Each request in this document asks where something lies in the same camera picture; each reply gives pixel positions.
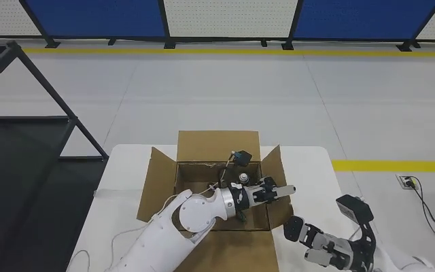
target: yellow tape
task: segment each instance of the yellow tape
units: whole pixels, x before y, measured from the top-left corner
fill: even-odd
[[[151,49],[151,48],[24,48],[29,54],[239,54],[284,56],[399,56],[435,57],[435,52],[338,51],[338,50],[243,50],[243,49]]]
[[[335,171],[435,172],[435,161],[407,160],[333,160]]]

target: power outlet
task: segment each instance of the power outlet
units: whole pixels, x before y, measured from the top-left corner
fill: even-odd
[[[410,178],[409,175],[396,174],[396,178],[403,190],[413,190],[411,186],[406,185],[406,182],[409,180],[414,182],[415,190],[419,189],[419,185],[415,183],[414,179]]]

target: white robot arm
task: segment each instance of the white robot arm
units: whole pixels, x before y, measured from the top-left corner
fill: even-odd
[[[126,256],[112,272],[172,272],[213,228],[216,218],[227,220],[237,211],[277,200],[292,194],[292,185],[277,187],[271,177],[260,179],[255,186],[231,184],[216,188],[212,197],[185,190],[162,212],[155,214]],[[179,209],[179,221],[190,232],[184,237],[173,224]]]
[[[377,245],[370,227],[373,214],[370,207],[359,198],[345,195],[336,200],[342,214],[360,225],[362,237],[350,241],[324,233],[312,224],[292,216],[284,224],[287,240],[307,246],[304,258],[323,267],[332,265],[338,270],[353,272],[435,272],[434,267],[423,258],[409,256],[395,248]]]

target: open cardboard box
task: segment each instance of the open cardboard box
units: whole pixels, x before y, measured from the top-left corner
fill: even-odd
[[[218,171],[233,150],[245,150],[252,155],[250,164],[238,171],[248,173],[251,179],[269,175],[278,186],[287,185],[279,146],[261,161],[258,132],[180,131],[177,161],[152,148],[137,219],[150,221],[173,194],[186,189],[199,193],[207,188],[207,184],[217,182]],[[210,197],[212,194],[206,192],[204,195]],[[218,218],[212,231],[176,271],[278,272],[271,230],[293,215],[290,197],[253,207],[244,214],[246,222]],[[177,216],[174,218],[174,225],[184,233]]]

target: blue wall panel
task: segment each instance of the blue wall panel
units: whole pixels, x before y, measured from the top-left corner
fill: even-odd
[[[409,39],[435,0],[304,0],[297,38]]]
[[[27,0],[48,35],[163,37],[157,0]]]

